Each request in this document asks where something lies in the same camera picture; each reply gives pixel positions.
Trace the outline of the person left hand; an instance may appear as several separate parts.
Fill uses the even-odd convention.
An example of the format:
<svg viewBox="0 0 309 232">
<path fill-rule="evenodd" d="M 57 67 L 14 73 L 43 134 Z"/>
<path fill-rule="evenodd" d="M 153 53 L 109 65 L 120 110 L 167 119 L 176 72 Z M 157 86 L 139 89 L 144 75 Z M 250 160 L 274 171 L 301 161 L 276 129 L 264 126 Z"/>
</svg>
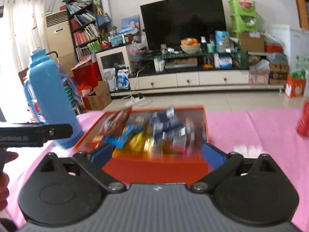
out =
<svg viewBox="0 0 309 232">
<path fill-rule="evenodd" d="M 4 170 L 1 172 L 1 212 L 8 205 L 10 174 L 13 173 L 13 177 L 15 177 L 18 157 L 17 152 L 13 151 L 5 151 L 4 156 L 1 155 L 1 159 L 5 159 Z"/>
</svg>

